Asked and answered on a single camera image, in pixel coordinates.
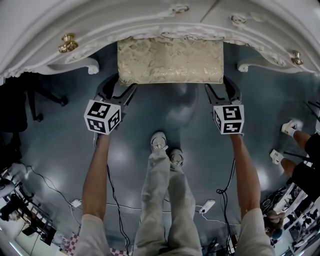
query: black cable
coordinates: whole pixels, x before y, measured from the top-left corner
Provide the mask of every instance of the black cable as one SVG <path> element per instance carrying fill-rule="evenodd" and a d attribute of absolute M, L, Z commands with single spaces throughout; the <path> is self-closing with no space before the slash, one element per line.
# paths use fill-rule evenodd
<path fill-rule="evenodd" d="M 28 173 L 28 167 L 30 167 L 31 170 L 34 172 L 34 174 L 39 175 L 40 177 L 42 177 L 42 179 L 44 180 L 44 183 L 48 186 L 49 189 L 52 189 L 53 191 L 58 192 L 58 193 L 63 197 L 63 199 L 68 203 L 68 205 L 73 206 L 73 205 L 66 199 L 66 197 L 65 197 L 60 191 L 57 190 L 55 184 L 52 182 L 51 179 L 49 179 L 48 177 L 43 176 L 43 175 L 41 175 L 41 174 L 39 174 L 39 173 L 36 173 L 36 172 L 34 171 L 34 169 L 32 168 L 31 165 L 26 166 L 23 162 L 18 162 L 18 163 L 24 165 L 25 170 L 26 170 L 27 173 Z M 48 180 L 52 183 L 52 185 L 53 185 L 54 188 L 52 188 L 52 187 L 50 187 L 50 186 L 48 185 L 46 179 L 48 179 Z"/>
<path fill-rule="evenodd" d="M 36 239 L 35 239 L 35 242 L 34 242 L 34 245 L 33 245 L 33 247 L 32 247 L 30 256 L 32 256 L 32 252 L 34 251 L 34 248 L 35 248 L 35 245 L 36 245 L 36 242 L 37 242 L 38 238 L 39 238 L 39 234 L 37 235 L 37 237 L 36 237 Z"/>
<path fill-rule="evenodd" d="M 235 174 L 235 165 L 236 165 L 236 159 L 233 159 L 229 181 L 228 181 L 228 184 L 226 185 L 225 189 L 224 190 L 222 190 L 222 189 L 216 190 L 216 192 L 219 195 L 221 195 L 221 198 L 223 199 L 223 206 L 221 205 L 221 208 L 222 208 L 222 212 L 223 212 L 223 216 L 224 216 L 224 221 L 225 221 L 225 224 L 227 227 L 227 237 L 226 237 L 226 245 L 225 245 L 226 255 L 230 255 L 228 248 L 229 248 L 229 242 L 231 239 L 231 229 L 230 229 L 230 224 L 228 222 L 228 217 L 227 217 L 228 195 L 227 195 L 226 191 L 229 188 L 231 180 Z"/>
<path fill-rule="evenodd" d="M 113 199 L 118 207 L 118 214 L 119 214 L 119 229 L 120 229 L 120 233 L 121 235 L 125 238 L 125 250 L 126 250 L 126 253 L 127 255 L 129 255 L 129 250 L 128 250 L 128 247 L 131 243 L 129 237 L 127 236 L 127 234 L 125 233 L 124 231 L 124 225 L 122 223 L 122 219 L 121 219 L 121 212 L 120 212 L 120 206 L 118 204 L 118 201 L 117 201 L 117 198 L 116 198 L 116 194 L 115 194 L 115 187 L 111 181 L 111 177 L 110 177 L 110 171 L 109 171 L 109 166 L 106 165 L 106 169 L 107 169 L 107 174 L 108 174 L 108 178 L 109 178 L 109 182 L 110 182 L 110 185 L 111 185 L 111 188 L 112 188 L 112 196 L 113 196 Z"/>
<path fill-rule="evenodd" d="M 215 253 L 215 251 L 212 251 L 212 249 L 215 247 L 215 245 L 217 244 L 217 238 L 216 237 L 214 237 L 212 240 L 211 240 L 211 242 L 210 242 L 210 244 L 207 246 L 207 249 L 206 249 L 206 254 L 204 255 L 204 256 L 208 256 L 209 254 L 211 254 L 211 253 Z"/>

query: checkered cloth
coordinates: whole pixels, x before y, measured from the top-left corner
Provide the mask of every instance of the checkered cloth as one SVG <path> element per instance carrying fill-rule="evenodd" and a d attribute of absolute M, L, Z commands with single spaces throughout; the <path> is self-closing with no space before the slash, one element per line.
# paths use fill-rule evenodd
<path fill-rule="evenodd" d="M 114 256 L 128 256 L 127 252 L 124 250 L 117 250 L 114 248 L 110 248 L 110 251 Z"/>
<path fill-rule="evenodd" d="M 68 241 L 68 243 L 65 247 L 66 253 L 68 255 L 70 255 L 70 256 L 75 255 L 76 245 L 77 245 L 78 240 L 79 240 L 79 236 L 76 235 L 75 233 L 72 233 L 72 236 L 70 237 L 70 240 Z M 117 250 L 114 248 L 110 248 L 110 251 L 114 256 L 128 256 L 127 252 L 123 251 L 123 250 Z"/>
<path fill-rule="evenodd" d="M 68 241 L 65 250 L 66 253 L 70 256 L 74 256 L 75 255 L 75 251 L 76 251 L 76 245 L 77 242 L 79 240 L 79 236 L 76 235 L 75 233 L 72 233 L 72 236 L 70 237 L 70 240 Z"/>

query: dark floor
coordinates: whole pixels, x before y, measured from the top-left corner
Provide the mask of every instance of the dark floor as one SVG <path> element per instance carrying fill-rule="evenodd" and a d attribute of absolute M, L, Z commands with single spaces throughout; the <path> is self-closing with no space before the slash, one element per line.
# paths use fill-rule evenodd
<path fill-rule="evenodd" d="M 44 86 L 57 95 L 66 95 L 69 104 L 61 107 L 37 95 L 37 108 L 44 115 L 42 122 L 32 121 L 27 109 L 28 128 L 21 134 L 23 161 L 50 178 L 69 201 L 81 198 L 94 151 L 93 133 L 87 130 L 84 111 L 98 84 L 117 72 L 116 51 L 113 44 L 96 53 L 95 58 L 100 63 L 98 74 L 89 75 L 83 68 L 48 76 Z M 255 52 L 247 47 L 225 44 L 224 54 L 225 75 L 232 78 L 242 91 L 244 140 L 258 171 L 264 197 L 287 181 L 283 171 L 272 164 L 269 157 L 271 149 L 297 151 L 292 138 L 280 133 L 281 124 L 295 118 L 304 123 L 304 131 L 315 131 L 316 119 L 304 107 L 303 101 L 317 98 L 319 78 L 309 73 L 285 74 L 257 67 L 241 73 L 236 70 L 237 60 L 248 58 Z M 117 85 L 117 94 L 123 90 Z M 180 147 L 184 153 L 183 170 L 196 204 L 203 205 L 208 199 L 215 199 L 217 204 L 205 216 L 223 220 L 220 195 L 216 190 L 224 188 L 228 182 L 233 152 L 229 137 L 220 135 L 214 124 L 204 85 L 139 85 L 126 112 L 124 122 L 112 133 L 108 161 L 118 202 L 129 207 L 141 207 L 140 195 L 150 154 L 150 138 L 153 132 L 162 130 L 168 145 Z M 24 184 L 51 213 L 60 231 L 67 235 L 78 231 L 78 224 L 60 194 L 49 189 L 33 173 L 28 174 Z M 114 204 L 109 185 L 107 192 L 107 201 Z M 227 193 L 228 220 L 239 223 L 235 178 Z M 164 204 L 165 210 L 169 210 L 169 203 Z M 133 242 L 141 212 L 121 211 L 124 230 Z M 76 209 L 74 215 L 80 221 L 82 211 Z M 163 218 L 169 227 L 170 214 L 164 214 Z M 194 221 L 204 245 L 214 236 L 224 237 L 224 224 L 206 221 L 197 213 Z M 119 231 L 116 207 L 107 206 L 105 226 L 110 245 L 123 248 L 125 240 Z"/>

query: beige cushion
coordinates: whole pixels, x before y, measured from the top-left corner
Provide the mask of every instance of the beige cushion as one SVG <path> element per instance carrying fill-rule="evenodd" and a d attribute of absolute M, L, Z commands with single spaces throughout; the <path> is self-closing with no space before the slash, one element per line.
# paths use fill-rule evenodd
<path fill-rule="evenodd" d="M 118 41 L 117 46 L 121 84 L 223 82 L 221 41 L 128 38 Z"/>

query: shoe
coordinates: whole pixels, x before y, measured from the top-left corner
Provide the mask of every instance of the shoe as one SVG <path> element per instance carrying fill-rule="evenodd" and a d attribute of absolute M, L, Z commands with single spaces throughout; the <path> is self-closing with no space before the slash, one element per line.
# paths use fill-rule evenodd
<path fill-rule="evenodd" d="M 180 149 L 173 149 L 169 155 L 170 161 L 173 165 L 181 167 L 184 164 L 184 156 Z"/>
<path fill-rule="evenodd" d="M 152 152 L 156 149 L 168 149 L 166 135 L 162 131 L 157 131 L 151 138 Z"/>
<path fill-rule="evenodd" d="M 297 131 L 297 128 L 298 124 L 295 121 L 290 120 L 289 122 L 282 125 L 281 132 L 293 136 L 295 131 Z"/>
<path fill-rule="evenodd" d="M 284 156 L 275 149 L 270 153 L 270 157 L 272 158 L 272 163 L 276 165 L 280 164 L 281 160 L 284 158 Z"/>

